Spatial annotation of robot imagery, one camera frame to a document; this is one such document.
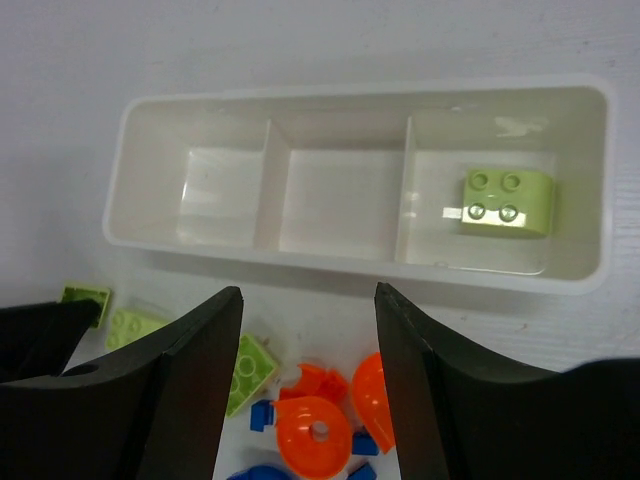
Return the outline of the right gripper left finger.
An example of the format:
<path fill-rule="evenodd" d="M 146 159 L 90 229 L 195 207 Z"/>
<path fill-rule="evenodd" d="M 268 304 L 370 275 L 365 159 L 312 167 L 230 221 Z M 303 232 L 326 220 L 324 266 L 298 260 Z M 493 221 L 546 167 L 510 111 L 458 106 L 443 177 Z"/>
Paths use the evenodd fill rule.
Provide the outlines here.
<path fill-rule="evenodd" d="M 227 287 L 58 376 L 1 381 L 5 479 L 209 479 L 239 344 Z"/>

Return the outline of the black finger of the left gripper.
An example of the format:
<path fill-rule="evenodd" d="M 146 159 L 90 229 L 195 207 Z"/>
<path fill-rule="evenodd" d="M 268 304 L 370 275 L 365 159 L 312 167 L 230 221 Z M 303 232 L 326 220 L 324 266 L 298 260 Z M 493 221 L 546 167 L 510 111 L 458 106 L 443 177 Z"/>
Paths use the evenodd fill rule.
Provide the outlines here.
<path fill-rule="evenodd" d="M 100 317 L 94 300 L 1 310 L 1 381 L 60 375 L 78 343 Z"/>

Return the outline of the green lego brick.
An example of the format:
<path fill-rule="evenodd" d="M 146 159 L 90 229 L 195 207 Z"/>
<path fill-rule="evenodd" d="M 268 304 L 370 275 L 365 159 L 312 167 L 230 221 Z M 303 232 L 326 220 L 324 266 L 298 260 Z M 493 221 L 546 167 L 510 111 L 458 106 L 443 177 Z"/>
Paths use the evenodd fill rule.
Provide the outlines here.
<path fill-rule="evenodd" d="M 168 323 L 147 312 L 117 309 L 109 321 L 105 340 L 107 351 L 114 351 L 153 333 Z"/>
<path fill-rule="evenodd" d="M 231 418 L 272 381 L 279 369 L 265 345 L 249 333 L 240 336 L 225 416 Z"/>
<path fill-rule="evenodd" d="M 79 283 L 67 283 L 62 291 L 60 302 L 68 303 L 81 300 L 92 300 L 100 307 L 100 314 L 93 321 L 91 327 L 98 329 L 101 327 L 109 309 L 112 290 L 108 287 L 85 285 Z"/>
<path fill-rule="evenodd" d="M 471 169 L 464 181 L 461 231 L 499 238 L 545 238 L 551 232 L 554 194 L 554 180 L 541 171 Z"/>

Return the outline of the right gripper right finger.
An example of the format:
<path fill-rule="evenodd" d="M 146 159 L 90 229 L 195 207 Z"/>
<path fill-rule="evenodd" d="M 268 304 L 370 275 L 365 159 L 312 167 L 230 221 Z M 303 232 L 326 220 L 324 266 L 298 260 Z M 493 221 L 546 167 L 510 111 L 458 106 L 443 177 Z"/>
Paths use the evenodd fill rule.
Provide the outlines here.
<path fill-rule="evenodd" d="M 379 348 L 405 479 L 635 479 L 639 362 L 553 372 L 498 354 L 377 286 Z"/>

